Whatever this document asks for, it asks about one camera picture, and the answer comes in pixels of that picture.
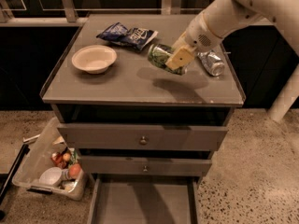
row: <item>white plastic container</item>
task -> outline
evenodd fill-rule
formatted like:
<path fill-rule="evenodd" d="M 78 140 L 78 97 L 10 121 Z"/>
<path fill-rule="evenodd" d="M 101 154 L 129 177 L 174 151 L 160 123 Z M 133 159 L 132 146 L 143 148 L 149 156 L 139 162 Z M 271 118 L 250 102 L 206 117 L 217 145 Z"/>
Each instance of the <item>white plastic container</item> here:
<path fill-rule="evenodd" d="M 51 119 L 36 142 L 29 146 L 30 151 L 24 156 L 17 173 L 12 178 L 12 183 L 34 192 L 57 193 L 73 200 L 80 200 L 88 180 L 88 176 L 83 171 L 80 172 L 71 188 L 62 189 L 61 186 L 54 187 L 39 182 L 41 175 L 54 166 L 50 159 L 51 154 L 65 149 L 64 144 L 52 144 L 60 136 L 57 130 L 58 124 L 57 118 Z"/>

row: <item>granite floor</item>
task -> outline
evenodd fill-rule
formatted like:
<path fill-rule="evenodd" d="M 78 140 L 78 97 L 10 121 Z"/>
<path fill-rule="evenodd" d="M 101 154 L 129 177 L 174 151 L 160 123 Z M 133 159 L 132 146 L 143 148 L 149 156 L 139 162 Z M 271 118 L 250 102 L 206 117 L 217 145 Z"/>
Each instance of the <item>granite floor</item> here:
<path fill-rule="evenodd" d="M 7 173 L 23 137 L 39 134 L 52 112 L 0 112 L 0 174 Z M 237 109 L 213 165 L 198 189 L 200 223 L 299 223 L 299 111 L 280 122 L 264 109 Z M 86 223 L 93 185 L 80 202 L 11 185 L 0 223 Z"/>

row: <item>snack packet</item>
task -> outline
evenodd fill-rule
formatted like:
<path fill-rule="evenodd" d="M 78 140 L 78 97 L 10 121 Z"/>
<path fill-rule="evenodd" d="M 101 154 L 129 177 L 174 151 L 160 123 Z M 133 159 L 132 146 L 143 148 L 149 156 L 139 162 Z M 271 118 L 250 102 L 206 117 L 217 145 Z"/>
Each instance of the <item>snack packet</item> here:
<path fill-rule="evenodd" d="M 105 31 L 96 37 L 120 46 L 142 50 L 157 34 L 157 31 L 145 28 L 134 27 L 128 30 L 120 22 L 117 22 L 107 27 Z"/>

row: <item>metal can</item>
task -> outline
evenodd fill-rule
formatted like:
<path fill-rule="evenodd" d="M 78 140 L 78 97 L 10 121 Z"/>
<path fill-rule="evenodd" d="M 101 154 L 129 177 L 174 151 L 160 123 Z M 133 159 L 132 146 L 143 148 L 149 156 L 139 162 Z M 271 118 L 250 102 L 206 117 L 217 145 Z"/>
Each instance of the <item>metal can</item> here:
<path fill-rule="evenodd" d="M 225 67 L 224 62 L 213 50 L 199 53 L 198 57 L 206 71 L 213 77 L 217 77 L 223 73 Z"/>
<path fill-rule="evenodd" d="M 170 69 L 166 62 L 169 57 L 173 54 L 174 49 L 163 44 L 152 44 L 148 52 L 148 60 L 154 66 L 163 69 L 164 71 L 170 72 L 176 75 L 184 75 L 187 71 L 186 67 L 180 67 L 176 70 Z"/>

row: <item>drawer knob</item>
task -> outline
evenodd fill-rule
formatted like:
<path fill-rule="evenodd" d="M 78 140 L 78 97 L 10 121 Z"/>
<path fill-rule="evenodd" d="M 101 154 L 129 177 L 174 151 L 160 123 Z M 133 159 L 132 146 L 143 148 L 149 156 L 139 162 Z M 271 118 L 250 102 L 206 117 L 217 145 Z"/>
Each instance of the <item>drawer knob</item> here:
<path fill-rule="evenodd" d="M 143 167 L 143 172 L 144 173 L 147 173 L 149 171 L 149 167 L 147 166 L 147 165 L 145 165 L 144 167 Z"/>
<path fill-rule="evenodd" d="M 139 144 L 144 146 L 148 143 L 147 137 L 146 136 L 142 136 L 139 140 Z"/>

